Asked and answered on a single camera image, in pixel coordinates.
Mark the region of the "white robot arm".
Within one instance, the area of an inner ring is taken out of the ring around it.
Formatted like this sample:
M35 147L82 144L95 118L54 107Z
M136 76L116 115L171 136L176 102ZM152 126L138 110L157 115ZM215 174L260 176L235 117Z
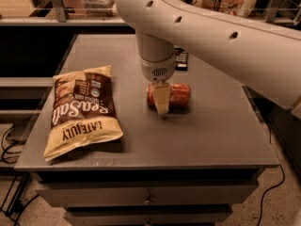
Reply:
M301 32L181 0L116 0L135 30L144 76L167 81L179 46L276 105L301 115Z

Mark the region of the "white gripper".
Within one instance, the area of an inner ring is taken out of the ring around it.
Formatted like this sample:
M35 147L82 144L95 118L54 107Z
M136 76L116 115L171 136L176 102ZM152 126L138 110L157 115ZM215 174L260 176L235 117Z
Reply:
M151 82L156 82L151 87L152 97L157 112L161 115L169 110L169 100L171 94L170 85L167 81L174 73L174 54L146 54L140 55L140 64L145 78Z

